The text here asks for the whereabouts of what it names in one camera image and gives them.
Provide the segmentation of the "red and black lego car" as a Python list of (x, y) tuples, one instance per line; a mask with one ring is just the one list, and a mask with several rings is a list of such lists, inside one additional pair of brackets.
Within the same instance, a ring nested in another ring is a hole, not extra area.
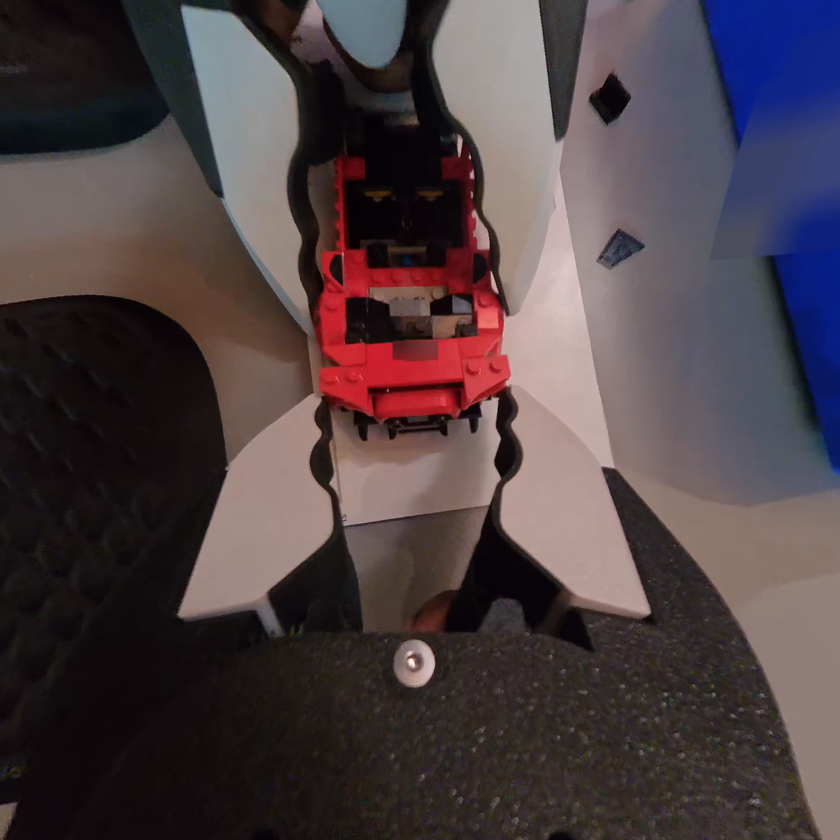
[(469, 151), (412, 114), (355, 109), (333, 171), (335, 247), (313, 313), (323, 397), (363, 441), (374, 425), (395, 439), (464, 419), (476, 433), (511, 368)]

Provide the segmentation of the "blue plastic bin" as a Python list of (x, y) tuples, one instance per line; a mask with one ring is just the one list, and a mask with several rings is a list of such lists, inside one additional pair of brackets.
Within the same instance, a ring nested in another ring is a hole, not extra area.
[(736, 160), (715, 259), (769, 257), (839, 463), (839, 2), (703, 2)]

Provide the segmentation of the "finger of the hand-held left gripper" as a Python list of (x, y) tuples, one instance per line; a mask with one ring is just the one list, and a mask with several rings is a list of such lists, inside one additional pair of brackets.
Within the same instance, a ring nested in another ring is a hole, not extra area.
[(476, 210), (516, 316), (538, 273), (560, 163), (540, 4), (435, 2), (427, 28), (436, 96), (474, 156)]
[(311, 340), (322, 292), (309, 195), (312, 74), (247, 14), (182, 6), (223, 203), (240, 239)]

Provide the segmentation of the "small dark wedge lego piece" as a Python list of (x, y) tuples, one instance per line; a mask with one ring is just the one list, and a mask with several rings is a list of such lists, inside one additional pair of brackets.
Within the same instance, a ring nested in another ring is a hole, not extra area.
[(603, 246), (595, 262), (599, 266), (612, 270), (644, 248), (645, 244), (642, 241), (622, 228), (618, 228)]

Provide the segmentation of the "small black lego piece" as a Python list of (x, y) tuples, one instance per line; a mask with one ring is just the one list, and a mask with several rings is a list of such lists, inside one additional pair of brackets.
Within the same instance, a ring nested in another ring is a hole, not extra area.
[(600, 87), (593, 90), (588, 102), (599, 120), (606, 126), (617, 121), (627, 109), (632, 94), (620, 78), (610, 72)]

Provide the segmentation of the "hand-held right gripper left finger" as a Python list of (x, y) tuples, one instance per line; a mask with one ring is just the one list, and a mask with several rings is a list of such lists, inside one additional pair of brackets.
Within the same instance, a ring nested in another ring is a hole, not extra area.
[(355, 623), (355, 567), (333, 487), (329, 405), (309, 395), (227, 468), (178, 616)]

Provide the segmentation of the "lego instruction booklet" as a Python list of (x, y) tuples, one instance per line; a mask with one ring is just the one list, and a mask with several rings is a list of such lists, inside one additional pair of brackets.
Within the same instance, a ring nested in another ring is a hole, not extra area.
[[(519, 314), (507, 320), (502, 349), (511, 383), (558, 417), (604, 467), (614, 467), (560, 176), (537, 274)], [(391, 441), (376, 427), (359, 439), (348, 413), (332, 413), (332, 485), (346, 526), (484, 507), (499, 475), (497, 402), (484, 402), (479, 431), (465, 422), (448, 435)]]

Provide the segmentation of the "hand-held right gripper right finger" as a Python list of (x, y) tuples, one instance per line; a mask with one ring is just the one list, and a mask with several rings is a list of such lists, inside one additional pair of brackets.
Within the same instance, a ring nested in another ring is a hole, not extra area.
[(490, 519), (502, 541), (570, 604), (645, 620), (651, 607), (601, 463), (520, 386), (497, 409), (499, 482)]

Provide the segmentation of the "black quilted chair seat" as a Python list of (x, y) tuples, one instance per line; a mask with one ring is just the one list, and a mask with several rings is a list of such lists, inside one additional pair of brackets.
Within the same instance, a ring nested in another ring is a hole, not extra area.
[(90, 627), (227, 465), (196, 342), (120, 297), (2, 305), (2, 787)]
[(120, 1), (1, 2), (1, 154), (131, 142), (168, 115)]

